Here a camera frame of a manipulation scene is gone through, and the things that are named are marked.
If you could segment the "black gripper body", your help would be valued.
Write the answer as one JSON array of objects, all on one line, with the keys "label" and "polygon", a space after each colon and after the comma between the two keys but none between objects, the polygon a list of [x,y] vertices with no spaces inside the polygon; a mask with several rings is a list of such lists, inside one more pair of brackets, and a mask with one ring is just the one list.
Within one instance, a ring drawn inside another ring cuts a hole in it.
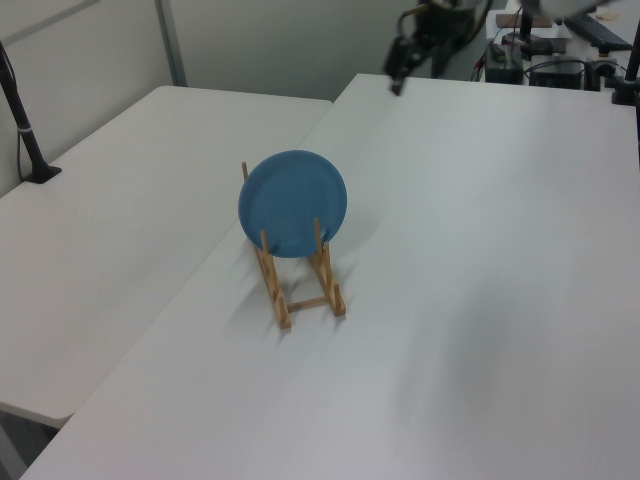
[{"label": "black gripper body", "polygon": [[419,1],[398,19],[398,35],[424,52],[466,47],[481,28],[480,1]]}]

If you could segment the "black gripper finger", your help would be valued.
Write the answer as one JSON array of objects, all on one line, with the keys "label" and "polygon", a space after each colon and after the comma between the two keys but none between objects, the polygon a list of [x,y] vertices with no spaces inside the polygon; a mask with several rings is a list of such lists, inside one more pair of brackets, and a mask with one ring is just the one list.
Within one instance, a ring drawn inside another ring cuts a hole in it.
[{"label": "black gripper finger", "polygon": [[444,74],[451,57],[455,54],[452,45],[442,45],[434,50],[431,58],[431,78],[438,79]]},{"label": "black gripper finger", "polygon": [[397,36],[388,51],[384,72],[391,80],[390,91],[400,96],[407,76],[407,62],[409,59],[409,44],[402,36]]}]

